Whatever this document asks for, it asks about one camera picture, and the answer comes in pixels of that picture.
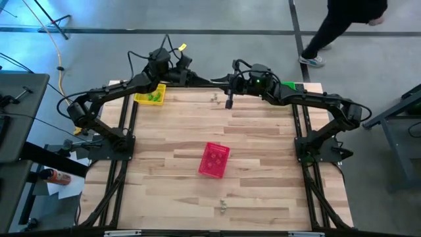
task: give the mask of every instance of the person's leg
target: person's leg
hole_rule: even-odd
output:
[[[323,66],[326,62],[317,56],[318,51],[343,34],[350,25],[351,21],[335,18],[328,14],[310,44],[301,54],[300,63]]]

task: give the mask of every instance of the wooden table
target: wooden table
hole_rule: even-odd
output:
[[[320,84],[305,87],[322,91]],[[225,110],[225,100],[218,89],[170,88],[162,107],[139,105],[119,228],[310,230],[291,106],[235,96],[233,109]],[[117,126],[121,106],[122,99],[105,104],[101,120]],[[325,110],[309,112],[313,129],[329,121]],[[231,148],[223,179],[197,173],[207,142]],[[89,171],[80,222],[103,197],[109,165],[100,161]],[[342,176],[329,163],[321,163],[320,170],[327,200],[352,226]],[[221,200],[227,205],[225,213]],[[315,204],[321,223],[318,201]]]

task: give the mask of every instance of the red basket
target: red basket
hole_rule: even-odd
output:
[[[208,142],[200,162],[199,173],[222,178],[229,156],[230,148]]]

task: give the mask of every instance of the white paper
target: white paper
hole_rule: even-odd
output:
[[[85,158],[85,159],[77,159],[76,158],[76,152],[72,152],[70,153],[70,158],[73,161],[76,161],[82,165],[87,166],[89,159]],[[63,199],[63,198],[69,198],[72,196],[77,196],[79,195],[82,190],[85,188],[85,178],[73,175],[73,174],[69,174],[72,177],[72,180],[70,181],[69,184],[67,185],[59,185],[59,184],[52,184],[52,183],[47,183],[47,188],[48,188],[48,193],[49,195],[53,195],[56,194],[57,192],[59,193],[59,199]]]

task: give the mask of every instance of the gray floor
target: gray floor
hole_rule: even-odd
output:
[[[33,1],[28,1],[40,16]],[[68,26],[75,28],[137,28],[190,30],[292,30],[288,0],[82,0],[40,1],[54,18],[71,14]],[[421,31],[418,0],[390,0],[387,22],[376,28],[354,25],[349,31]],[[325,0],[295,0],[302,30],[317,30],[326,14]],[[0,26],[37,26],[20,0],[9,0],[5,7],[17,14],[2,12]],[[67,93],[106,84],[130,76],[126,52],[146,55],[156,49],[162,35],[72,34],[68,41],[54,35],[66,68],[63,87]],[[0,33],[0,51],[36,72],[51,75],[57,86],[57,55],[45,34]],[[220,77],[231,72],[232,59],[271,67],[282,80],[303,81],[294,36],[216,36],[173,35],[173,44],[187,43],[193,58],[191,69],[204,77]],[[304,45],[311,37],[303,37]],[[309,69],[311,82],[321,82],[329,93],[338,93],[369,106],[374,114],[396,103],[402,93],[420,83],[421,38],[341,37],[331,51],[322,52],[328,60],[324,68]],[[139,72],[144,63],[135,60]],[[16,67],[1,62],[5,69]],[[47,90],[37,117],[72,132],[69,120],[55,112],[60,98]],[[70,136],[35,122],[29,141],[37,145],[57,144]],[[339,136],[355,155],[343,170],[355,226],[361,230],[421,235],[421,195],[419,191],[389,194],[386,190],[397,179],[394,158],[380,127],[367,132],[358,129]],[[32,212],[42,229],[72,225],[77,199],[57,201],[39,197]],[[11,231],[21,226],[13,224]]]

